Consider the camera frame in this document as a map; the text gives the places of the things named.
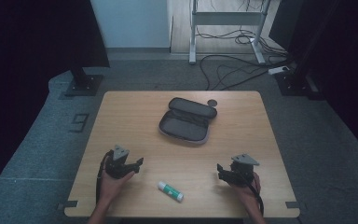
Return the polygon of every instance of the white wall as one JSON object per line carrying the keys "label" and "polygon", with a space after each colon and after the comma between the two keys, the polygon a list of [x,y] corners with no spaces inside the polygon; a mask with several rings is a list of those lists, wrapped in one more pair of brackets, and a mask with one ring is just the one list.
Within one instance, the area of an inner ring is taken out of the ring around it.
{"label": "white wall", "polygon": [[105,47],[169,48],[172,19],[170,2],[91,0]]}

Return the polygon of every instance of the dark curtain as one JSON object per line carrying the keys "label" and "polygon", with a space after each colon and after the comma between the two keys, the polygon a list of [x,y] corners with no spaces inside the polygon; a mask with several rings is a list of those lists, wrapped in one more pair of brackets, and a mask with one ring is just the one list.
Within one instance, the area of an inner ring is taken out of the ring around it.
{"label": "dark curtain", "polygon": [[0,173],[74,66],[109,66],[90,0],[0,0]]}

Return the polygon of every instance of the glue stick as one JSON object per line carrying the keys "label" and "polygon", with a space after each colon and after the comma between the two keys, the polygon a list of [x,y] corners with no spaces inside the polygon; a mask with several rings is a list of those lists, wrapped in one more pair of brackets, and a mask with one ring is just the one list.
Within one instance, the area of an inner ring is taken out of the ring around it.
{"label": "glue stick", "polygon": [[183,200],[183,194],[179,192],[177,189],[167,185],[166,183],[159,181],[158,188],[161,189],[164,193],[170,195],[173,199],[178,201],[179,203]]}

